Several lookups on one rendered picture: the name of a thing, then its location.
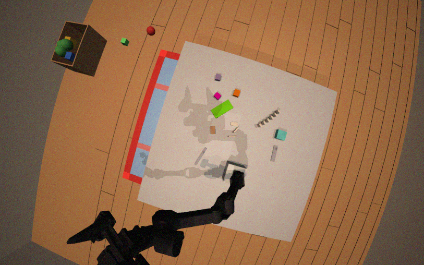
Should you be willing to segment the teal block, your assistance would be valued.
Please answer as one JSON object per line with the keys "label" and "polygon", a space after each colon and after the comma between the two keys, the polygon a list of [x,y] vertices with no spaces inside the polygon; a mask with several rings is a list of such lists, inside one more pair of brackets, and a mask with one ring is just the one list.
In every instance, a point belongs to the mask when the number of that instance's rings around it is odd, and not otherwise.
{"label": "teal block", "polygon": [[286,131],[277,129],[274,138],[278,140],[285,140],[286,135],[287,135]]}

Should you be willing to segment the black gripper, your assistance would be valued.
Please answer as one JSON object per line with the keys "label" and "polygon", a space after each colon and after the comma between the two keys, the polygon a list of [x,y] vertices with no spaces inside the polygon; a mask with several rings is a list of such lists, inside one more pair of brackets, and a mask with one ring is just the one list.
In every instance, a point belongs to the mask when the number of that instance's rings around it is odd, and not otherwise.
{"label": "black gripper", "polygon": [[132,230],[122,228],[117,234],[113,228],[115,223],[109,211],[101,211],[93,224],[69,238],[66,243],[75,244],[90,240],[94,244],[95,241],[106,238],[111,245],[111,252],[118,261],[116,265],[150,265],[142,254],[139,254],[147,248],[149,241],[147,231],[135,225]]}

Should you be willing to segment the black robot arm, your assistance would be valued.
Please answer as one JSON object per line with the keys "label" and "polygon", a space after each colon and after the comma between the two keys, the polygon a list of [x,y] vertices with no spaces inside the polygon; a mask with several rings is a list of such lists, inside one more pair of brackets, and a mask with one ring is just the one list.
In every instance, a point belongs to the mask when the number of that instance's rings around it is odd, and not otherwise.
{"label": "black robot arm", "polygon": [[[245,186],[244,172],[233,171],[230,177],[230,187],[217,198],[210,209],[177,213],[173,210],[159,210],[152,216],[152,224],[141,226],[148,234],[147,248],[154,246],[155,252],[176,258],[183,244],[184,232],[181,228],[200,226],[205,224],[219,224],[234,214],[234,200],[238,190]],[[110,250],[111,245],[97,257],[97,265],[116,265],[117,259]],[[146,250],[145,249],[145,250]]]}

